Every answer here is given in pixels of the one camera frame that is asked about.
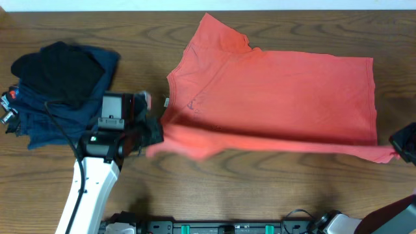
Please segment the red t-shirt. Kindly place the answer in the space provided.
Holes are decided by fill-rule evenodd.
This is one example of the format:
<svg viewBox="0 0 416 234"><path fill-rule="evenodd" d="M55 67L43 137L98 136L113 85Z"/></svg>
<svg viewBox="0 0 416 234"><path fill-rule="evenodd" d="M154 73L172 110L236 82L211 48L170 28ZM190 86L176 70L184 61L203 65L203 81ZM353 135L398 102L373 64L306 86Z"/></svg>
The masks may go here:
<svg viewBox="0 0 416 234"><path fill-rule="evenodd" d="M164 140L194 160L228 149L340 153L388 163L376 130L373 59L264 51L210 14L167 77Z"/></svg>

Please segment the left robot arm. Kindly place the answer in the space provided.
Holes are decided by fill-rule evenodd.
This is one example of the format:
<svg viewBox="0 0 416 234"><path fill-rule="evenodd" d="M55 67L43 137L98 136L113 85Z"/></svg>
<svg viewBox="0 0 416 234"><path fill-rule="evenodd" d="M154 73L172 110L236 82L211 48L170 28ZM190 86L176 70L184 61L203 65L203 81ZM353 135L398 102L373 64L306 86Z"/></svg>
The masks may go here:
<svg viewBox="0 0 416 234"><path fill-rule="evenodd" d="M161 143L163 129L149 117L147 92L103 95L97 129L86 131L71 148L75 154L70 193L57 233L98 233L107 199L124 159L133 151Z"/></svg>

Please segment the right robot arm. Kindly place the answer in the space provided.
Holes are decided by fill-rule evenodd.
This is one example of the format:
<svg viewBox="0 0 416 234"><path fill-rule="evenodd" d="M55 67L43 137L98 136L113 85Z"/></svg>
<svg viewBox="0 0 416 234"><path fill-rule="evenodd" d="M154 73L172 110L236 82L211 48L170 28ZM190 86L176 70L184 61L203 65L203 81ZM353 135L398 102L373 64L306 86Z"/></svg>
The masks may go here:
<svg viewBox="0 0 416 234"><path fill-rule="evenodd" d="M395 153L407 163L415 163L415 123L389 138ZM368 214L363 219L331 211L309 226L321 234L408 234L415 230L415 194Z"/></svg>

